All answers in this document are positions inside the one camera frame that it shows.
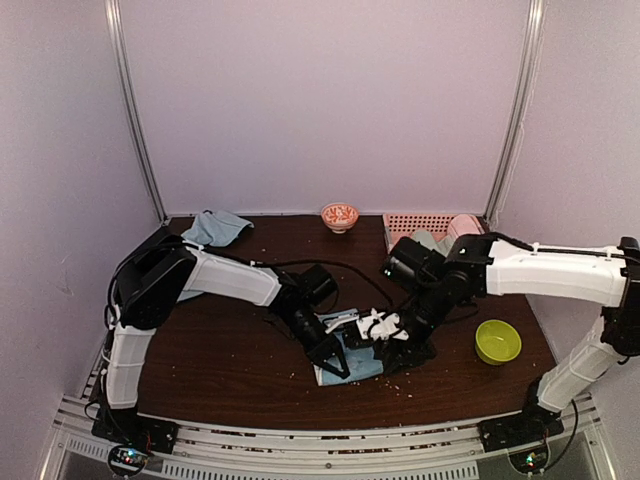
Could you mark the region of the blue polka dot towel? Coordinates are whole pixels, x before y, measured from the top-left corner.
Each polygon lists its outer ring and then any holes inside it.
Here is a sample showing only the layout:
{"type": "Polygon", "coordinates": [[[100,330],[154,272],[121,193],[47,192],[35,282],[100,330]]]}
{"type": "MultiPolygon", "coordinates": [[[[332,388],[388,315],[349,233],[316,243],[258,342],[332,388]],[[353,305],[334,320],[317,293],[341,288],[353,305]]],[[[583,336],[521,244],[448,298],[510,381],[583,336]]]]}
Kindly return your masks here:
{"type": "MultiPolygon", "coordinates": [[[[355,313],[357,309],[352,308],[348,310],[338,311],[334,313],[319,315],[318,318],[321,321],[322,318],[327,318],[330,315],[341,315],[344,313],[355,313]]],[[[367,379],[377,377],[383,373],[383,363],[374,358],[374,348],[372,346],[351,349],[346,346],[346,334],[347,328],[354,326],[355,322],[344,325],[338,330],[332,332],[334,336],[339,340],[344,350],[348,367],[350,369],[350,376],[347,379],[341,379],[327,371],[321,370],[319,367],[314,367],[314,374],[316,383],[319,387],[328,387],[335,385],[342,385],[348,383],[357,383],[367,379]]]]}

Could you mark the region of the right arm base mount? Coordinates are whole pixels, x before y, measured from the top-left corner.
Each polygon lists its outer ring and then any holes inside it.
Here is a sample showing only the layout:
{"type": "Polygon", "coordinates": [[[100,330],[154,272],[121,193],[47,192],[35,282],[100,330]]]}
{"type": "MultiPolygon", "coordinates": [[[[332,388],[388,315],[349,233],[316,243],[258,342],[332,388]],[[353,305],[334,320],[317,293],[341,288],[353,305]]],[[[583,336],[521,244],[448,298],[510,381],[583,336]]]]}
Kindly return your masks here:
{"type": "Polygon", "coordinates": [[[483,420],[477,427],[486,453],[543,442],[564,432],[559,418],[541,419],[524,413],[483,420]]]}

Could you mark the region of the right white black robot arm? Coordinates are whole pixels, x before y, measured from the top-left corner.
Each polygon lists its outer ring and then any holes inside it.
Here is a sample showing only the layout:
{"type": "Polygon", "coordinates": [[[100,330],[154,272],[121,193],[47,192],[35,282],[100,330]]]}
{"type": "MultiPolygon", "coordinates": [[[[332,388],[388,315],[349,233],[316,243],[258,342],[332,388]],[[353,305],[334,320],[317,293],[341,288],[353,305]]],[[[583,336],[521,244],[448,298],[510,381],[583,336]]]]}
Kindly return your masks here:
{"type": "Polygon", "coordinates": [[[639,354],[639,242],[599,248],[529,244],[499,232],[466,234],[442,255],[404,237],[381,272],[409,294],[399,310],[405,340],[385,367],[397,370],[459,304],[485,296],[533,295],[600,306],[591,330],[530,386],[513,419],[519,440],[535,440],[570,402],[614,364],[639,354]]]}

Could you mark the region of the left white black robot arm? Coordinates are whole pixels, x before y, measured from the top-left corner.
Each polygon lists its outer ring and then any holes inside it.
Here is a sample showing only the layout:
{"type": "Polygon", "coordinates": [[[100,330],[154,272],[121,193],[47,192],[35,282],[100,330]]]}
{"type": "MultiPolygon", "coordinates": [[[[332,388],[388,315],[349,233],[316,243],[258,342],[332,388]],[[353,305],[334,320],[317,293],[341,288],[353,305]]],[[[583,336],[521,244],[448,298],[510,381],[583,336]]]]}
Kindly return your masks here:
{"type": "Polygon", "coordinates": [[[315,308],[337,285],[321,265],[302,273],[216,255],[208,246],[157,233],[117,267],[108,287],[101,414],[123,444],[137,442],[138,386],[147,349],[185,292],[218,295],[264,307],[279,317],[311,363],[340,378],[350,374],[340,341],[315,308]]]}

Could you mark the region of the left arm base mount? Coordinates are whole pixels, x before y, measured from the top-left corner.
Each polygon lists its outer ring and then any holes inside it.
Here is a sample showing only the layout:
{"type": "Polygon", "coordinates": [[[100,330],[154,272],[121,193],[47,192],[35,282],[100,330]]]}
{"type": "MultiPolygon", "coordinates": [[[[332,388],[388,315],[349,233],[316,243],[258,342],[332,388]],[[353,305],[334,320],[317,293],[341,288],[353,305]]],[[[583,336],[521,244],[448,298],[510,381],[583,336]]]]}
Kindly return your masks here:
{"type": "Polygon", "coordinates": [[[104,417],[91,428],[93,436],[113,443],[132,446],[144,453],[171,454],[179,426],[177,423],[149,417],[129,419],[104,417]]]}

